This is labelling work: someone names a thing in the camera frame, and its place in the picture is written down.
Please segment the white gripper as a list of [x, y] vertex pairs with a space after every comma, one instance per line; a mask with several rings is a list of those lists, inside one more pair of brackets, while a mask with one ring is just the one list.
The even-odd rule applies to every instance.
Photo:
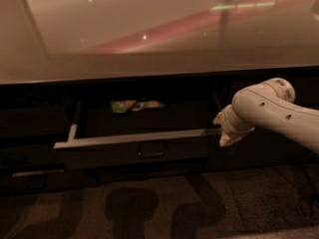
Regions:
[[221, 137], [219, 145], [221, 147], [230, 146], [239, 142], [243, 137], [251, 133], [255, 126], [241, 119], [233, 109], [232, 105], [225, 107], [213, 119], [214, 125], [221, 125]]

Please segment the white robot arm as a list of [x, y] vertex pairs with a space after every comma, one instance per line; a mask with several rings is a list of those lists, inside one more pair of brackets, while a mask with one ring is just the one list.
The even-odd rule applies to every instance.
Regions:
[[213, 120], [221, 126], [219, 145], [232, 145], [259, 126], [318, 154], [319, 111], [297, 106], [294, 101], [294, 88], [281, 78], [241, 89]]

